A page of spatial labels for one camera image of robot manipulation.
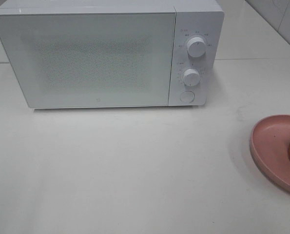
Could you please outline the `white microwave oven body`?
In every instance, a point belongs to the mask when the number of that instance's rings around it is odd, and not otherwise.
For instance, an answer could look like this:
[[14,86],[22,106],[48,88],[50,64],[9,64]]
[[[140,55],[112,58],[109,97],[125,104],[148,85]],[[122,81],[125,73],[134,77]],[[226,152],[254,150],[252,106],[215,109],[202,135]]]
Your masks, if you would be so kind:
[[[169,99],[163,106],[203,105],[224,20],[224,12],[214,0],[8,0],[0,6],[0,16],[162,13],[175,14]],[[198,58],[187,52],[187,41],[194,36],[201,36],[207,46]],[[201,77],[193,87],[182,80],[184,71],[190,68]],[[180,100],[185,91],[194,93],[193,102]]]

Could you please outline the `round white door button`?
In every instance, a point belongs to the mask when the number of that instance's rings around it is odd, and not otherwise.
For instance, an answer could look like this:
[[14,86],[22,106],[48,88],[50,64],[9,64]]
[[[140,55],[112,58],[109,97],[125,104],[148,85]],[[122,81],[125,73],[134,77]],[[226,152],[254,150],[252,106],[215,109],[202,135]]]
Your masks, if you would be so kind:
[[195,95],[191,91],[185,91],[185,92],[180,94],[180,100],[182,102],[191,103],[191,102],[193,102],[194,97],[195,97]]

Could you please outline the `upper white power knob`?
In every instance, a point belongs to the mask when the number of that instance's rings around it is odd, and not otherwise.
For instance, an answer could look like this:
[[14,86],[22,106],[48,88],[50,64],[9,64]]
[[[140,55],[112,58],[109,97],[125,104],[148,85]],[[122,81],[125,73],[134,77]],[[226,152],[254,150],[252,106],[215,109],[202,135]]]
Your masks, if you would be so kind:
[[206,52],[206,42],[201,36],[194,36],[187,41],[187,52],[192,58],[198,58]]

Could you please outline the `lower white timer knob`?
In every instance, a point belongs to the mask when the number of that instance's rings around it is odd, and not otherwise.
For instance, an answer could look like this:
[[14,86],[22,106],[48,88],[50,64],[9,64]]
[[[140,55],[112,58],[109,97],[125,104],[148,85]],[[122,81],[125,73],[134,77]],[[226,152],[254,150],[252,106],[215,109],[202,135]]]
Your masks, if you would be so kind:
[[199,84],[201,77],[196,69],[190,68],[184,71],[182,80],[186,86],[193,87]]

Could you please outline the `pink round plate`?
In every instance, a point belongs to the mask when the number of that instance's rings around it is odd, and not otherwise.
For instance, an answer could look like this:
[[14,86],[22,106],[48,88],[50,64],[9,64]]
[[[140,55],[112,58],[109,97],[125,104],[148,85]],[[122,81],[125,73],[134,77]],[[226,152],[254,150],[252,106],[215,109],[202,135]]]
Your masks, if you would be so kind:
[[253,127],[250,152],[257,168],[290,193],[290,115],[266,117]]

